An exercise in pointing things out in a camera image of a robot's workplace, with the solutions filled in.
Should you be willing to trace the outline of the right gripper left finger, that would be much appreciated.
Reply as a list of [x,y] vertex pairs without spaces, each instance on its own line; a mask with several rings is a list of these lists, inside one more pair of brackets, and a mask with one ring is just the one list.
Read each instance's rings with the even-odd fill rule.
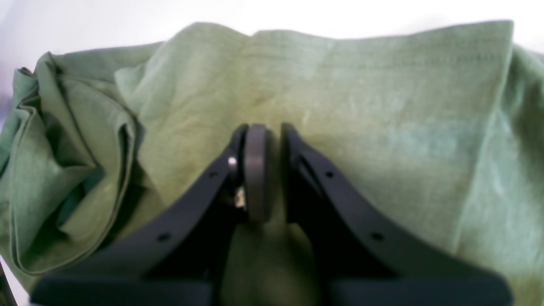
[[243,124],[161,215],[87,259],[43,277],[32,306],[212,306],[239,223],[269,219],[267,129]]

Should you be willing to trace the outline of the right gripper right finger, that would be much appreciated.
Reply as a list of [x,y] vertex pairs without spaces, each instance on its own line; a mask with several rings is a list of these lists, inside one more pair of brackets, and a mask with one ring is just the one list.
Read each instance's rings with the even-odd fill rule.
[[505,280],[416,238],[292,124],[280,128],[287,219],[310,240],[326,306],[511,306]]

